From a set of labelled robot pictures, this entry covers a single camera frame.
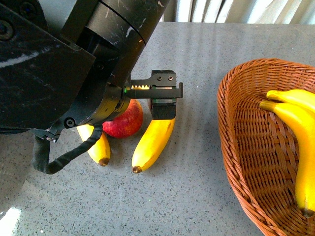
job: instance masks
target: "banana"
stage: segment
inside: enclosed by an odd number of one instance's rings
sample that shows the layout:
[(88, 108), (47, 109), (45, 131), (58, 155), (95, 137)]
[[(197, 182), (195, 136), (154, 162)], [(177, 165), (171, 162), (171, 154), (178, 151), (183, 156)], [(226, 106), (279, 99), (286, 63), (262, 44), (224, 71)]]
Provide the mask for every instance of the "banana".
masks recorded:
[(275, 113), (294, 132), (299, 144), (295, 198), (305, 217), (315, 213), (315, 114), (291, 103), (262, 101), (259, 107)]
[(315, 113), (315, 94), (302, 89), (289, 91), (270, 90), (267, 92), (267, 98), (299, 105)]
[[(77, 126), (82, 141), (86, 141), (92, 134), (94, 127), (88, 124)], [(106, 166), (110, 159), (110, 146), (104, 133), (100, 139), (88, 150), (88, 154), (97, 164)]]
[(150, 122), (133, 153), (132, 172), (140, 173), (155, 163), (172, 134), (174, 124), (175, 118)]

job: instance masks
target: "white curtain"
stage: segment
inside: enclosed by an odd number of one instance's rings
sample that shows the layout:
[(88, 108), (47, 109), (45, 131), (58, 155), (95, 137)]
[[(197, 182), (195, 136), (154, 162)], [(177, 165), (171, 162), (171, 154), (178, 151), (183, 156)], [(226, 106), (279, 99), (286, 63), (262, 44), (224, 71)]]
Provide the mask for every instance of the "white curtain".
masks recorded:
[(170, 0), (161, 21), (315, 24), (315, 0)]

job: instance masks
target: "red apple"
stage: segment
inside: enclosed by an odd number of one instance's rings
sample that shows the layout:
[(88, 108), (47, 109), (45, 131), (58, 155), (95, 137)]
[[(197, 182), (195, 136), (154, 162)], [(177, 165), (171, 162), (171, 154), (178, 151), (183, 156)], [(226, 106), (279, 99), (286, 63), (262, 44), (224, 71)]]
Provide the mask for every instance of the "red apple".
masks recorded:
[(141, 104), (136, 99), (131, 99), (127, 110), (112, 121), (103, 123), (103, 130), (114, 138), (126, 138), (135, 134), (143, 122)]

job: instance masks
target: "table surface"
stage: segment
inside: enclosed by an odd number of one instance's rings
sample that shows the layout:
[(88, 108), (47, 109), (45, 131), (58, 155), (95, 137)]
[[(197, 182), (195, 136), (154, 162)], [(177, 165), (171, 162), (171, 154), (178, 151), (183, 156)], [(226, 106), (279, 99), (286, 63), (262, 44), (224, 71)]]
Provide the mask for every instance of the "table surface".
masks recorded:
[[(133, 150), (150, 122), (146, 101), (141, 101), (145, 113), (141, 130), (127, 139), (109, 138), (112, 157), (105, 168), (85, 153), (61, 172), (45, 175), (30, 167), (30, 133), (0, 136), (2, 232), (261, 236), (226, 178), (218, 132), (218, 85), (230, 69), (252, 59), (315, 65), (314, 38), (314, 26), (159, 23), (132, 78), (172, 69), (178, 82), (184, 82), (175, 129), (160, 158), (143, 173), (131, 172)], [(75, 129), (65, 130), (52, 146), (51, 157), (80, 143)]]

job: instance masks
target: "banana tip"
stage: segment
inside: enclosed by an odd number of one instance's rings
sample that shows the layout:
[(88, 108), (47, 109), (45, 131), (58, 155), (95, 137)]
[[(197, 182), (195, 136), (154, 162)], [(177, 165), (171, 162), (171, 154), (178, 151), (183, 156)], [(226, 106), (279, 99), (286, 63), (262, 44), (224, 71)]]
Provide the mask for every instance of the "banana tip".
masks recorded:
[(138, 173), (142, 172), (142, 169), (140, 166), (133, 166), (132, 172), (134, 172), (135, 174), (138, 174)]
[(307, 209), (307, 208), (302, 208), (301, 212), (306, 218), (312, 217), (314, 215), (314, 213), (315, 213), (315, 211)]
[(100, 159), (98, 164), (100, 166), (107, 166), (108, 165), (108, 162), (109, 162), (109, 158), (103, 158), (103, 159)]

